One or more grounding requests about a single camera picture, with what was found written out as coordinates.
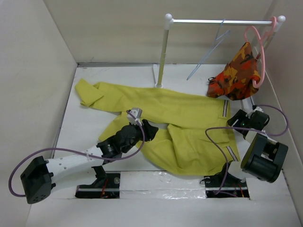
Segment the yellow trousers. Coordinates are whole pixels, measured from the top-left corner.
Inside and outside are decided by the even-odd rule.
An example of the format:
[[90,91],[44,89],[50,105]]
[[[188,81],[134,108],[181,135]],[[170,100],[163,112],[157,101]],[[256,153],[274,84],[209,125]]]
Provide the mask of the yellow trousers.
[[163,88],[92,85],[83,79],[75,90],[82,105],[118,113],[100,135],[101,141],[128,124],[126,111],[134,107],[142,110],[142,119],[166,124],[152,141],[137,147],[149,161],[175,175],[214,175],[227,161],[240,159],[234,133],[226,129],[231,116],[226,100]]

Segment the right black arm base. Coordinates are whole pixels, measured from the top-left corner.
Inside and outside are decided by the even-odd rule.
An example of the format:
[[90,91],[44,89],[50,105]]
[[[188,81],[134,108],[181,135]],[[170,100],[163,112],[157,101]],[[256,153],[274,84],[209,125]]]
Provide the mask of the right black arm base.
[[212,175],[204,176],[200,180],[200,185],[205,187],[207,198],[249,198],[249,190],[246,182],[241,182],[239,179],[226,173],[226,164],[223,165],[221,172]]

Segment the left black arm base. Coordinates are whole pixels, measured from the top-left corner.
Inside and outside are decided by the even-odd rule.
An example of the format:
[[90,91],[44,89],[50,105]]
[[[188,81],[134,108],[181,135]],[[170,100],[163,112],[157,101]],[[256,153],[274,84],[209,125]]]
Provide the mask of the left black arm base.
[[119,199],[121,172],[106,172],[103,166],[93,167],[95,181],[78,185],[75,197],[78,199]]

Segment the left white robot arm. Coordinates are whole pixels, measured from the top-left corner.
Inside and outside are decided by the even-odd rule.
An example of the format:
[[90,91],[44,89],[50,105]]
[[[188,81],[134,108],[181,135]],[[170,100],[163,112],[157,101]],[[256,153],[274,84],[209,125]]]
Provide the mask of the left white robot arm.
[[63,181],[80,172],[93,169],[89,182],[94,187],[101,187],[107,180],[103,165],[124,160],[122,155],[132,149],[138,142],[153,140],[158,128],[144,119],[139,124],[128,124],[115,135],[87,149],[73,152],[63,158],[34,158],[20,176],[28,204],[35,204],[46,199],[52,192],[63,188]]

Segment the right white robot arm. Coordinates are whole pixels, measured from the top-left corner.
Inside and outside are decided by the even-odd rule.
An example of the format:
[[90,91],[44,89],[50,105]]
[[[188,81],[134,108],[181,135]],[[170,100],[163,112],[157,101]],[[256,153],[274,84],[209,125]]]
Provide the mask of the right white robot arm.
[[262,109],[250,113],[239,110],[227,123],[250,144],[241,161],[231,161],[228,170],[219,174],[219,181],[230,186],[236,180],[256,178],[273,183],[279,177],[288,146],[271,139],[263,129],[270,117]]

